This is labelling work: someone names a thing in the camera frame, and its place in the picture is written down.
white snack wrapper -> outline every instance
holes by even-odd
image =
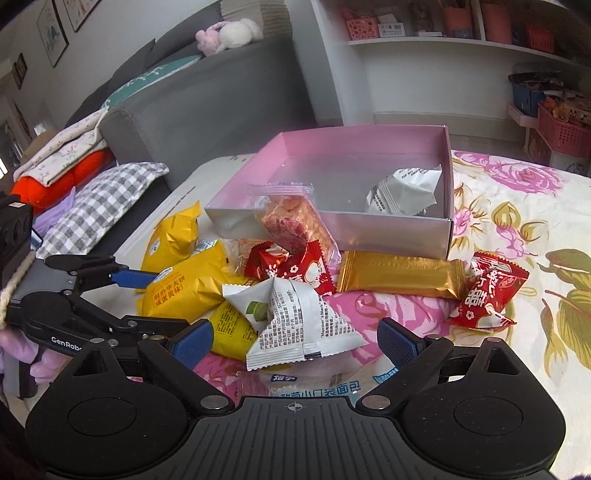
[[[367,344],[306,283],[274,277],[241,291],[234,287],[223,286],[224,298],[261,332],[246,354],[247,370],[334,355]],[[262,318],[265,304],[267,320]]]
[[[365,211],[416,215],[437,203],[434,192],[440,176],[441,165],[435,170],[401,168],[374,185],[367,195]]]
[[[296,398],[346,396],[355,405],[398,372],[385,355],[364,366],[353,358],[346,358],[347,355],[340,353],[318,359],[313,364],[289,365],[282,370],[239,372],[238,394]]]

sofa armrest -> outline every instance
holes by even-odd
[[[315,126],[288,37],[227,50],[139,91],[100,130],[120,163],[158,161],[180,185],[199,165],[258,151],[282,131]]]

red candy wrapper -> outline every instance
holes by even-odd
[[[530,274],[496,255],[478,252],[470,265],[468,294],[448,322],[464,328],[500,332],[516,322],[501,314]]]
[[[320,296],[336,292],[335,284],[326,271],[318,240],[308,242],[306,249],[299,255],[290,255],[273,242],[256,245],[248,257],[244,275],[259,280],[279,277],[302,281],[311,285]]]

framed picture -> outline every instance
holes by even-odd
[[[25,80],[25,75],[27,74],[27,63],[25,62],[25,57],[22,56],[22,53],[18,56],[17,62],[17,73],[18,76],[21,78],[21,82]]]
[[[64,0],[70,23],[77,32],[100,0]]]
[[[46,0],[37,19],[37,28],[52,67],[55,67],[68,46],[68,39],[57,14],[55,0]]]
[[[20,90],[22,88],[22,80],[18,74],[16,62],[12,64],[12,78],[14,78],[14,83],[17,84],[17,88]]]

screw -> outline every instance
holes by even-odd
[[[361,401],[361,404],[371,410],[383,410],[390,406],[390,399],[383,395],[369,395]]]
[[[228,399],[221,395],[208,395],[201,399],[201,406],[206,410],[221,410],[228,406]]]

